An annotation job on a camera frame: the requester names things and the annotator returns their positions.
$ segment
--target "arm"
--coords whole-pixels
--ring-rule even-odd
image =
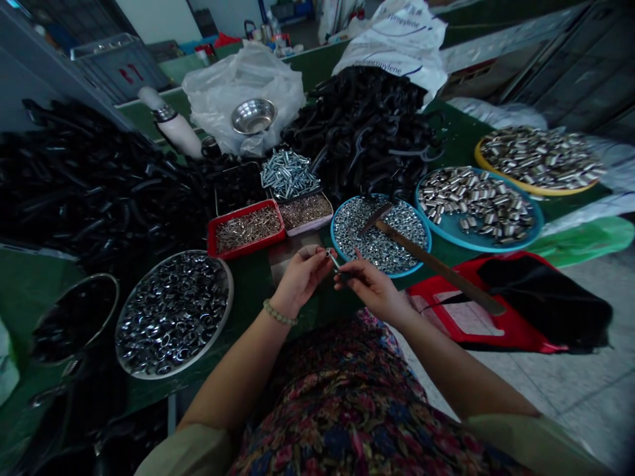
[[[422,318],[392,281],[365,260],[348,262],[340,271],[356,276],[348,286],[377,318],[406,339],[423,368],[461,420],[505,413],[539,417],[540,412],[505,380],[481,364]],[[341,283],[335,285],[340,290]]]
[[[295,319],[333,268],[323,249],[304,247],[292,258],[271,307]],[[177,431],[192,424],[239,432],[262,393],[290,326],[262,310],[207,377]]]

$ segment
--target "hand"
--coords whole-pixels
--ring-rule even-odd
[[[404,319],[411,317],[413,309],[392,281],[384,273],[379,271],[370,261],[364,260],[359,253],[357,260],[349,261],[340,266],[339,271],[348,272],[354,276],[347,283],[356,295],[366,304],[367,308],[388,324],[397,327]],[[346,288],[340,282],[340,276],[335,275],[335,289]]]
[[[286,268],[271,307],[289,319],[295,319],[300,308],[313,295],[318,284],[333,270],[326,250],[317,245],[300,249]]]

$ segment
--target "hammer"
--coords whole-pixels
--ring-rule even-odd
[[[428,266],[433,272],[442,276],[447,282],[452,284],[455,288],[463,291],[463,294],[468,296],[472,301],[483,307],[489,314],[499,316],[507,312],[505,306],[499,303],[496,299],[491,297],[485,291],[475,286],[474,283],[468,281],[463,276],[454,271],[451,267],[445,264],[443,261],[434,257],[428,253],[425,249],[416,245],[408,238],[403,236],[399,231],[386,224],[383,218],[388,215],[394,205],[388,202],[382,206],[379,210],[373,213],[366,221],[366,224],[362,230],[358,233],[357,237],[362,237],[369,229],[376,226],[379,230],[383,231],[387,236],[395,243],[403,246],[405,250],[414,256],[417,260]]]

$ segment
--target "red plastic tray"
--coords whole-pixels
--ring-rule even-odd
[[[483,266],[486,261],[491,259],[517,260],[523,256],[531,256],[532,258],[553,268],[551,264],[538,255],[519,251],[508,255],[487,257],[467,261],[454,267],[454,270],[461,276],[473,282],[477,287],[483,290],[489,290],[487,284],[483,282],[477,273],[477,270]],[[434,305],[442,301],[437,296],[441,293],[456,291],[457,289],[440,276],[433,276],[426,279],[411,288],[407,292],[410,296],[421,296],[428,305]],[[467,334],[461,330],[450,314],[444,309],[443,305],[438,305],[428,309],[439,318],[443,327],[448,331],[450,338],[454,342],[469,344],[484,344],[493,347],[504,347],[510,349],[524,350],[526,352],[540,352],[542,354],[553,354],[555,352],[567,351],[567,346],[558,346],[549,342],[549,340],[538,330],[536,330],[528,321],[517,313],[502,297],[495,296],[494,299],[505,304],[507,312],[500,316],[489,315],[494,326],[502,331],[504,335],[475,335]]]
[[[275,233],[274,235],[260,238],[256,241],[252,241],[244,246],[234,248],[229,251],[224,251],[222,253],[218,253],[216,251],[216,229],[222,223],[226,223],[231,219],[236,217],[241,217],[245,215],[249,215],[251,212],[256,212],[257,210],[262,210],[263,208],[271,207],[276,211],[276,215],[278,216],[278,220],[280,222],[280,231]],[[282,221],[282,216],[280,215],[280,210],[278,209],[278,205],[274,200],[268,199],[263,200],[262,202],[258,202],[254,205],[249,205],[240,210],[236,210],[232,213],[228,213],[227,215],[220,216],[218,218],[214,218],[207,225],[208,234],[207,234],[207,254],[214,258],[221,258],[224,260],[230,260],[233,258],[238,258],[241,256],[248,255],[249,253],[253,253],[254,251],[258,251],[262,248],[266,248],[270,245],[274,245],[279,241],[282,241],[285,236],[284,231],[284,222]]]

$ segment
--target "hammer handle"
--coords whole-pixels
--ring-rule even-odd
[[[454,271],[451,267],[445,264],[443,261],[434,257],[426,250],[416,245],[408,238],[403,236],[399,231],[386,224],[382,220],[376,222],[378,229],[388,235],[393,241],[399,243],[405,248],[405,250],[413,255],[416,259],[428,266],[432,271],[442,276],[447,282],[452,284],[455,288],[463,291],[472,301],[483,307],[488,313],[499,316],[507,312],[505,306],[499,303],[496,299],[491,297],[481,288],[474,285],[474,283],[468,281],[463,276]]]

